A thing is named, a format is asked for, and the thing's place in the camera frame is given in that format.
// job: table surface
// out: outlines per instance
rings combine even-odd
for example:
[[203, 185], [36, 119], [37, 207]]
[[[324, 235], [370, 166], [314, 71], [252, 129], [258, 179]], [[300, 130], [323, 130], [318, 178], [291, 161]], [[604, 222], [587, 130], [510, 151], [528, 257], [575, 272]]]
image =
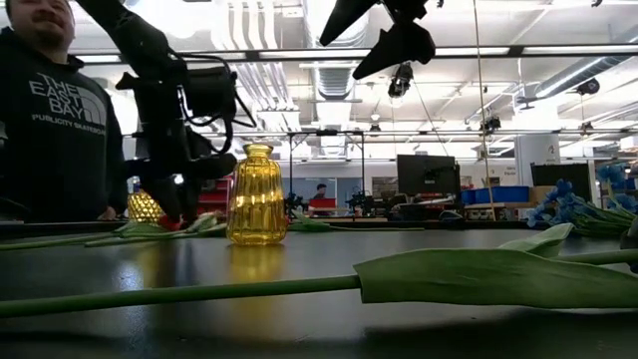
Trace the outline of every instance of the table surface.
[[[290, 233], [0, 253], [0, 300], [353, 274], [418, 248], [496, 247], [530, 230]], [[617, 248], [569, 239], [565, 253]], [[625, 265], [616, 266], [625, 270]], [[2, 358], [636, 358], [638, 313], [361, 304], [357, 290], [0, 319]]]

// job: blue bin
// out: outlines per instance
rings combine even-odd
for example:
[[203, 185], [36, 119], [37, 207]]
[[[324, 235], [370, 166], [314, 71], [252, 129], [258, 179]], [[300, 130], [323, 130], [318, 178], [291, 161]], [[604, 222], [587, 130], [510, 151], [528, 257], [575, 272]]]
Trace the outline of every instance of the blue bin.
[[477, 202], [477, 192], [474, 189], [461, 191], [461, 202], [463, 204], [474, 204]]
[[[494, 203], [502, 202], [529, 202], [529, 187], [525, 185], [499, 185], [491, 188], [491, 196]], [[475, 203], [489, 203], [487, 188], [476, 190]]]

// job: tulip leaf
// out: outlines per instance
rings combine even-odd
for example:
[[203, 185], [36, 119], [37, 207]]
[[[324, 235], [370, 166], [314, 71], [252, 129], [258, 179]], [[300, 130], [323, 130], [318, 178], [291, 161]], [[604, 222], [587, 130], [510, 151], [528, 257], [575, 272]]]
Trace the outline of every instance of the tulip leaf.
[[298, 223], [292, 223], [288, 225], [290, 231], [305, 231], [305, 232], [325, 232], [330, 231], [332, 228], [330, 224], [319, 220], [308, 218], [304, 213], [298, 210], [292, 210], [292, 214], [299, 219]]
[[116, 230], [114, 235], [121, 238], [132, 238], [139, 236], [157, 236], [168, 233], [169, 230], [157, 224], [129, 222], [124, 230]]
[[355, 265], [364, 303], [637, 308], [638, 278], [519, 250], [425, 249]]
[[542, 257], [553, 257], [558, 255], [562, 242], [573, 227], [571, 223], [555, 225], [529, 238], [507, 242], [499, 248], [526, 251]]
[[217, 224], [217, 216], [213, 212], [202, 213], [187, 229], [186, 233], [206, 231]]

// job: pole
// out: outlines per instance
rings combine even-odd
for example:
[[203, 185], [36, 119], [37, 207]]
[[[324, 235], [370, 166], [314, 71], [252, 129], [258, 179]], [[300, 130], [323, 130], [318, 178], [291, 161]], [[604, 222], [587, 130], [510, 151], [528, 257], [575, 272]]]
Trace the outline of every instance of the pole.
[[[289, 165], [290, 165], [290, 169], [288, 169], [288, 183], [289, 183], [289, 191], [288, 191], [288, 198], [290, 198], [290, 196], [293, 194], [293, 190], [292, 190], [292, 138], [294, 137], [294, 135], [289, 135], [288, 139], [290, 141], [290, 160], [289, 160]], [[292, 218], [292, 205], [288, 205], [288, 216]]]
[[366, 195], [366, 136], [361, 134], [361, 190]]

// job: cardboard box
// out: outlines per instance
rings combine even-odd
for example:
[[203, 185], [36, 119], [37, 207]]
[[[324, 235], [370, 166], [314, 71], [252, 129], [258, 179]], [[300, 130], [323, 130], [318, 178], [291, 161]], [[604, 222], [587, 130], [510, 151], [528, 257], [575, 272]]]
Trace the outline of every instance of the cardboard box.
[[539, 204], [547, 198], [547, 194], [554, 188], [553, 185], [537, 185], [529, 189], [529, 201]]

